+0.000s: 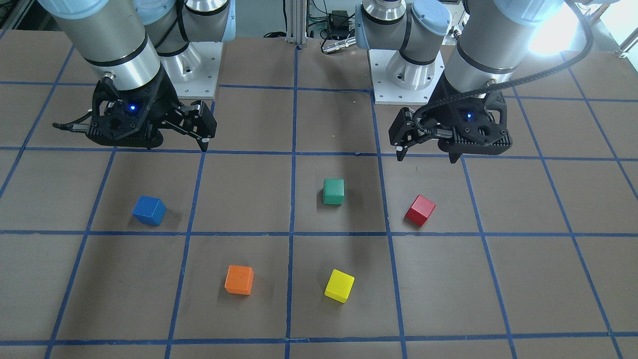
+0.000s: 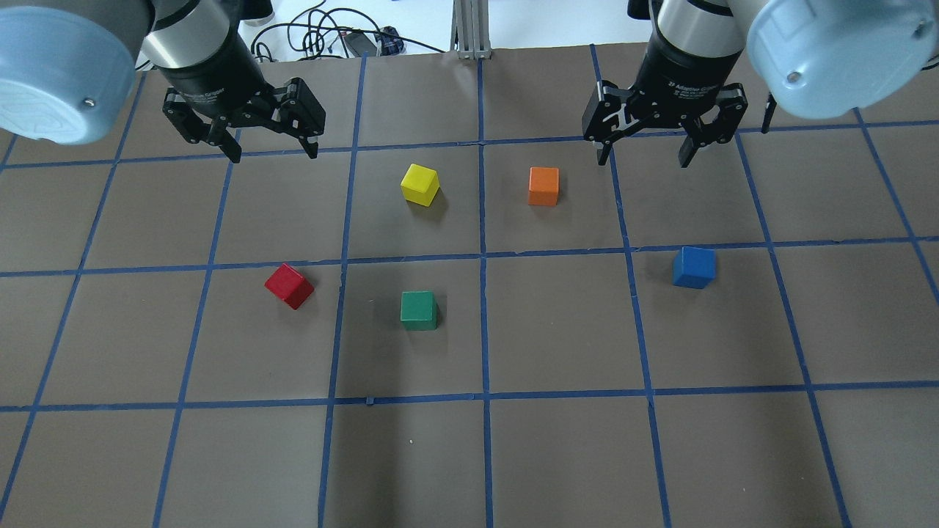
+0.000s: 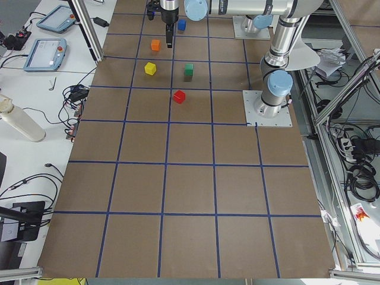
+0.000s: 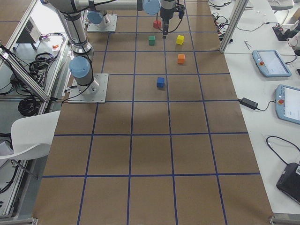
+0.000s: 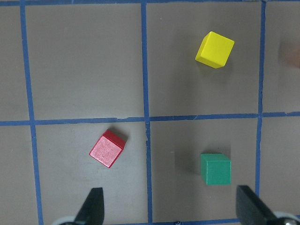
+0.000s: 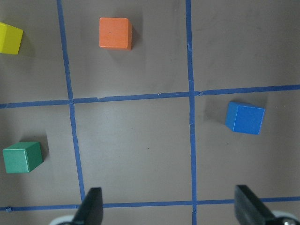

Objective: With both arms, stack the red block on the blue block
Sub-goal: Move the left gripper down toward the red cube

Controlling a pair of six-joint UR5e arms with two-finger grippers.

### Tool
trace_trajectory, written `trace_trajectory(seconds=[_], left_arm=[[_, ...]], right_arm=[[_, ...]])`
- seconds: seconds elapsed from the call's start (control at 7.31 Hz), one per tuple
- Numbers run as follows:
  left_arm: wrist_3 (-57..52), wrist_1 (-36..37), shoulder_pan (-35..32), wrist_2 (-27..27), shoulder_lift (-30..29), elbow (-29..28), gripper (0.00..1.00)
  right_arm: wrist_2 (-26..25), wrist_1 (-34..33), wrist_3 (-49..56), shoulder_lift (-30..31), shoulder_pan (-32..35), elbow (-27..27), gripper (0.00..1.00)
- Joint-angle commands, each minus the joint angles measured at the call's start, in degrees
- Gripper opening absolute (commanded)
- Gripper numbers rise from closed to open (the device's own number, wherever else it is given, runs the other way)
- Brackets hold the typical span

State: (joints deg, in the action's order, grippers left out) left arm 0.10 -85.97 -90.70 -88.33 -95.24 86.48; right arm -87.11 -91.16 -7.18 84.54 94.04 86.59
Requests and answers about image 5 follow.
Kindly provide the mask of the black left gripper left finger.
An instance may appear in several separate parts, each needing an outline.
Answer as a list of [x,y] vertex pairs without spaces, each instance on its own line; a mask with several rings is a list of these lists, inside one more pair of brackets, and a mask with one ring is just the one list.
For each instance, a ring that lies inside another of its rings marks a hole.
[[102,225],[104,222],[104,193],[103,188],[92,188],[82,207],[77,213],[76,225]]

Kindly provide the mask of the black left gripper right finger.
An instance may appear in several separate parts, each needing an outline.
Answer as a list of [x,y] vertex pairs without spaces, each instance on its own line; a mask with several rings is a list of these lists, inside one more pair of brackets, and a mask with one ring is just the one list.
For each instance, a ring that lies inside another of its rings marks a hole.
[[236,216],[242,225],[278,225],[280,219],[247,185],[236,187]]

